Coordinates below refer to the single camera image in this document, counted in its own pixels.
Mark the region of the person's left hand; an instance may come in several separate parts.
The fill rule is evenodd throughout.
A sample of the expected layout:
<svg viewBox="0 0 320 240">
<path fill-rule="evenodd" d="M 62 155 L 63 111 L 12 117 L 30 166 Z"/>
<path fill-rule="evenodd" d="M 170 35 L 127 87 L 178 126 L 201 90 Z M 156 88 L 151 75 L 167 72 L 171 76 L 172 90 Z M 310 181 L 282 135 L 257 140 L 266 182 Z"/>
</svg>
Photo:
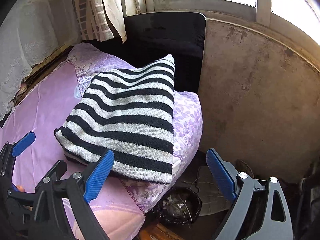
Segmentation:
<svg viewBox="0 0 320 240">
<path fill-rule="evenodd" d="M 22 195 L 20 195 L 20 197 L 22 197 L 22 199 L 18 200 L 19 204 L 22 207 L 24 207 L 25 209 L 32 211 L 33 210 L 33 200 L 34 200 L 32 194 L 26 193 L 24 187 L 21 185 L 16 185 L 16 189 L 17 189 L 17 191 L 23 193 Z"/>
</svg>

